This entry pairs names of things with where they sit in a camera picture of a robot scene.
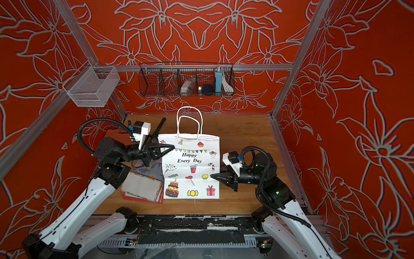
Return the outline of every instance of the bunting flag banner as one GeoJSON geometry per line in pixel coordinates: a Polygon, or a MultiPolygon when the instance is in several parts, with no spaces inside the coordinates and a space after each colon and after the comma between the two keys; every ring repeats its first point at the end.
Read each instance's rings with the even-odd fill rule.
{"type": "Polygon", "coordinates": [[[207,153],[207,150],[208,150],[208,149],[204,149],[204,150],[196,150],[196,149],[194,149],[194,150],[192,150],[192,149],[176,148],[176,151],[180,151],[180,152],[184,152],[184,153],[185,153],[185,152],[189,152],[189,153],[190,153],[190,152],[193,152],[193,153],[194,153],[194,151],[195,151],[195,152],[197,152],[197,153],[199,153],[199,152],[200,152],[200,153],[203,153],[203,151],[207,153]]]}

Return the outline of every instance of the printed gift box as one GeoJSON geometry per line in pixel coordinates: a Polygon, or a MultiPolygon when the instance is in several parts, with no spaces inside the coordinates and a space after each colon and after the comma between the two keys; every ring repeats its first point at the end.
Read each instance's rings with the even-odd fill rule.
{"type": "Polygon", "coordinates": [[[216,191],[215,188],[213,188],[213,186],[208,186],[207,188],[207,196],[214,196],[214,192],[216,191]]]}

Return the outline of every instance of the printed birthday cake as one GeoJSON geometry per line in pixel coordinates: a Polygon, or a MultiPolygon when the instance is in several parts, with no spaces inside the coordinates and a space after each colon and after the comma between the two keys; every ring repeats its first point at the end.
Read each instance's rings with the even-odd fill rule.
{"type": "Polygon", "coordinates": [[[165,190],[165,195],[169,197],[178,197],[178,182],[170,182],[168,188],[165,190]]]}

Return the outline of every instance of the black wire basket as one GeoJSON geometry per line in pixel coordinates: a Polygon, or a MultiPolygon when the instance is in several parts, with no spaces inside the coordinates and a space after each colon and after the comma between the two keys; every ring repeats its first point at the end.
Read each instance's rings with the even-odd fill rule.
{"type": "Polygon", "coordinates": [[[235,80],[232,64],[225,63],[141,63],[138,73],[140,94],[143,96],[232,96],[235,90],[235,80]],[[212,85],[216,88],[214,70],[221,67],[226,82],[233,88],[226,92],[221,86],[220,92],[201,93],[199,87],[212,85]],[[187,79],[195,79],[191,93],[181,93],[181,86],[187,79]]]}

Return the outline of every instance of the plastic bag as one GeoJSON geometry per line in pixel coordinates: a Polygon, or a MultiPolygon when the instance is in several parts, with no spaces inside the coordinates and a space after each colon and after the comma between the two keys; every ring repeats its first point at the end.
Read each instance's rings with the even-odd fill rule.
{"type": "Polygon", "coordinates": [[[183,96],[189,96],[194,89],[195,86],[195,78],[187,79],[184,84],[181,86],[181,93],[183,96]]]}
{"type": "Polygon", "coordinates": [[[136,247],[134,259],[181,259],[181,248],[167,244],[157,248],[136,247]]]}

